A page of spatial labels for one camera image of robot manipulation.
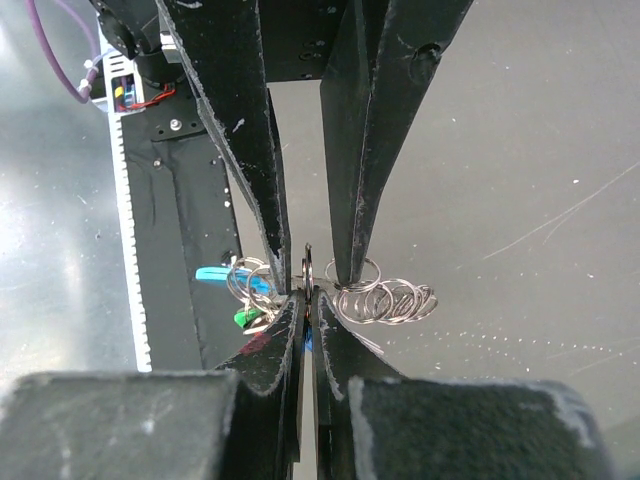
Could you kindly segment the blue key tag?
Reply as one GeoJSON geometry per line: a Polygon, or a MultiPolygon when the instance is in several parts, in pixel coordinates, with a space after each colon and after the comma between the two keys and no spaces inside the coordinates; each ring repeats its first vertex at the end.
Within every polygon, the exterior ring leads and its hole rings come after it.
{"type": "Polygon", "coordinates": [[[308,352],[313,351],[313,335],[312,330],[307,329],[305,332],[305,342],[304,342],[305,350],[308,352]]]}

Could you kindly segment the green key tag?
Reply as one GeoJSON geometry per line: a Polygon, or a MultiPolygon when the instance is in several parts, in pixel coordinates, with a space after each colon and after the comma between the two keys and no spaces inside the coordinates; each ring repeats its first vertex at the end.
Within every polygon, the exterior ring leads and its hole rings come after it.
{"type": "Polygon", "coordinates": [[[259,309],[240,309],[233,317],[234,323],[243,330],[248,329],[251,324],[262,316],[263,312],[259,309]]]}

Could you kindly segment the red key tag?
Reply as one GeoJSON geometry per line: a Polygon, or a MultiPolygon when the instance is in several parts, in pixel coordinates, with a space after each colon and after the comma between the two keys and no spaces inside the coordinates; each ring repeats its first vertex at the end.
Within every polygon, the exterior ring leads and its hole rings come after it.
{"type": "Polygon", "coordinates": [[[244,345],[239,352],[242,355],[251,355],[261,351],[271,341],[271,335],[265,332],[256,333],[250,341],[244,345]]]}

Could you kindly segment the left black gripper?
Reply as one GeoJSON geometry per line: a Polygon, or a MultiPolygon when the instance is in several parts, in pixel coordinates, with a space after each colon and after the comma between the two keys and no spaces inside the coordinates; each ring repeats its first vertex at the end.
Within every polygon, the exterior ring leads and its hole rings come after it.
{"type": "Polygon", "coordinates": [[[284,164],[267,83],[322,80],[337,281],[361,278],[382,193],[467,0],[161,1],[206,130],[291,290],[284,164]]]}

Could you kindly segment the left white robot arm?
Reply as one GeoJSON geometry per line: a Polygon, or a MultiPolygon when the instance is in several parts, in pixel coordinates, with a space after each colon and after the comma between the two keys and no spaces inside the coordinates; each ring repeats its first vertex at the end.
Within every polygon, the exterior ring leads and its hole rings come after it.
{"type": "Polygon", "coordinates": [[[467,1],[98,1],[106,40],[154,85],[191,84],[204,126],[291,288],[282,146],[269,87],[320,84],[337,281],[359,281],[383,193],[467,1]]]}

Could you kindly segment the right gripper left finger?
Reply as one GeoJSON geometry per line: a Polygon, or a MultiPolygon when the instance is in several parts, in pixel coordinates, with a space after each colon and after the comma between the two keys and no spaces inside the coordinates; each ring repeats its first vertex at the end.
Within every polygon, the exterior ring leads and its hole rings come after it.
{"type": "Polygon", "coordinates": [[[305,299],[261,351],[208,371],[46,372],[1,404],[5,479],[288,479],[300,455],[305,299]]]}

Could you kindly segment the metal key disc blue handle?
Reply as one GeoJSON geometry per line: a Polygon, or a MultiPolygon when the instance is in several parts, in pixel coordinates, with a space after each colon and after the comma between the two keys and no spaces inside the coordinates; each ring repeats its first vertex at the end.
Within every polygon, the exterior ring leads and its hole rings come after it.
{"type": "MultiPolygon", "coordinates": [[[[324,290],[341,320],[359,325],[381,323],[396,326],[421,321],[438,306],[431,286],[400,278],[383,279],[379,266],[370,259],[366,259],[365,264],[373,270],[371,279],[341,287],[329,276],[334,264],[330,261],[324,269],[324,276],[313,280],[311,264],[306,263],[303,273],[294,279],[302,288],[317,285],[324,290]]],[[[195,272],[195,280],[226,287],[241,303],[240,309],[254,308],[263,312],[248,329],[241,328],[245,336],[253,337],[264,332],[283,308],[285,296],[276,291],[270,266],[258,258],[233,256],[226,264],[200,267],[195,272]]]]}

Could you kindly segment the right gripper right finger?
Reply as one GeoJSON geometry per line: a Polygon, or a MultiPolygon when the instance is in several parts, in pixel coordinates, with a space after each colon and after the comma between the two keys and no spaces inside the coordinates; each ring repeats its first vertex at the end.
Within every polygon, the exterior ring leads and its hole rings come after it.
{"type": "Polygon", "coordinates": [[[609,479],[591,409],[553,381],[411,379],[312,297],[321,479],[609,479]]]}

